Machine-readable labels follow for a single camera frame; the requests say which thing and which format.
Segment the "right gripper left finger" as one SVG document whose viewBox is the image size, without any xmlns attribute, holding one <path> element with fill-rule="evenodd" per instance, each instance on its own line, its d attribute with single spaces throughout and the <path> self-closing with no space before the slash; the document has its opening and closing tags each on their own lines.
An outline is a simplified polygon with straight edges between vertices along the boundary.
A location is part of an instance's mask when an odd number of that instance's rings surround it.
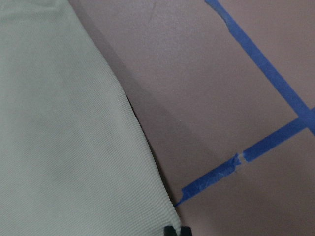
<svg viewBox="0 0 315 236">
<path fill-rule="evenodd" d="M 176 230 L 173 226 L 166 226 L 163 229 L 164 236 L 176 236 Z"/>
</svg>

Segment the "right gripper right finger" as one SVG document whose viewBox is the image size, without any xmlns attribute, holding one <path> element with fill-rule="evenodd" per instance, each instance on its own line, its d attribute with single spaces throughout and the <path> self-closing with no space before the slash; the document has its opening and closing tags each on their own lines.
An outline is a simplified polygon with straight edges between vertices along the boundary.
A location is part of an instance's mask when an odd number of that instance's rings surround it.
<svg viewBox="0 0 315 236">
<path fill-rule="evenodd" d="M 182 226 L 180 236 L 192 236 L 192 231 L 189 226 Z"/>
</svg>

